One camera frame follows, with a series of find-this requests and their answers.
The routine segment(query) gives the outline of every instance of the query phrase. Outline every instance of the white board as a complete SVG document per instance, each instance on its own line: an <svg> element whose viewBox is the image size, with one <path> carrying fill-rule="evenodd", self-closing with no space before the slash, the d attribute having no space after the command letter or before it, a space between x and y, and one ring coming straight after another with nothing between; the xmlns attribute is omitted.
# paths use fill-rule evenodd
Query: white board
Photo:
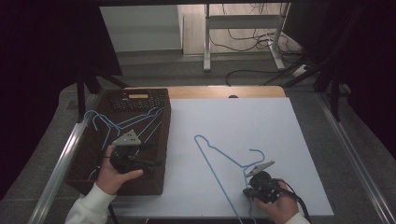
<svg viewBox="0 0 396 224"><path fill-rule="evenodd" d="M260 150L263 162L275 161L265 171L288 182L310 216L333 215L289 98L175 99L171 106L163 194L117 197L118 216L236 217L194 140L197 134L242 165L261 159L259 152L249 151ZM238 216L249 217L243 169L202 138L198 143ZM254 203L251 214L268 217Z"/></svg>

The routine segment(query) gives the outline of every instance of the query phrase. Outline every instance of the sleeve cuff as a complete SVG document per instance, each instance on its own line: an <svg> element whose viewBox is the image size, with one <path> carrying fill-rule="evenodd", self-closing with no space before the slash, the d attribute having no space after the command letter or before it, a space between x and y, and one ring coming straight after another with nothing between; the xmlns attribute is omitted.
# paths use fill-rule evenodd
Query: sleeve cuff
<svg viewBox="0 0 396 224"><path fill-rule="evenodd" d="M91 191L81 200L81 204L95 213L104 214L116 195L104 193L96 183L93 184Z"/></svg>
<svg viewBox="0 0 396 224"><path fill-rule="evenodd" d="M301 215L301 213L297 213L285 224L309 224L309 222Z"/></svg>

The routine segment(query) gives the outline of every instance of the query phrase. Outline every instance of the white wall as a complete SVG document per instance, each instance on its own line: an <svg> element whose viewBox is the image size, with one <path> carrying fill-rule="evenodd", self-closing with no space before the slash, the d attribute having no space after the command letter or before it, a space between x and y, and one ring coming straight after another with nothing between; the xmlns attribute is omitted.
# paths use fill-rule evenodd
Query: white wall
<svg viewBox="0 0 396 224"><path fill-rule="evenodd" d="M116 52L181 49L177 6L100 9Z"/></svg>

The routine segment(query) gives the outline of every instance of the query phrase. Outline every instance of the hand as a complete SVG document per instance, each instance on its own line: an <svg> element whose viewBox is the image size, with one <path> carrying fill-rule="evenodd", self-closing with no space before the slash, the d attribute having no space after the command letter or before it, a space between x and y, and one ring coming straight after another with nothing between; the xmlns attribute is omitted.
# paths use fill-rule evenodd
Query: hand
<svg viewBox="0 0 396 224"><path fill-rule="evenodd" d="M99 176L96 180L96 185L106 194L116 194L123 183L128 180L138 178L143 174L143 170L131 171L127 174L118 173L110 163L111 152L113 152L113 145L107 147L105 158L100 167Z"/></svg>
<svg viewBox="0 0 396 224"><path fill-rule="evenodd" d="M278 181L278 184L282 189L288 189L284 182ZM286 223L299 212L297 202L289 195L282 192L274 203L264 203L257 198L254 199L254 202L270 215L276 224Z"/></svg>

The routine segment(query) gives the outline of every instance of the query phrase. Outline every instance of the white sleeve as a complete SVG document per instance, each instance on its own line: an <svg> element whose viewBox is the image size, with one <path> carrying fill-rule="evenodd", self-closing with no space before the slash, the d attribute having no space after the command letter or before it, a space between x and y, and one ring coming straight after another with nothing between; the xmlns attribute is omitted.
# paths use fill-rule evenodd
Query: white sleeve
<svg viewBox="0 0 396 224"><path fill-rule="evenodd" d="M301 213L297 213L296 215L294 215L294 217L289 219L289 221L287 221L285 224L309 224L309 222L301 215Z"/></svg>
<svg viewBox="0 0 396 224"><path fill-rule="evenodd" d="M83 199L77 199L66 217L66 224L107 222L107 208L116 195L104 193L96 183Z"/></svg>

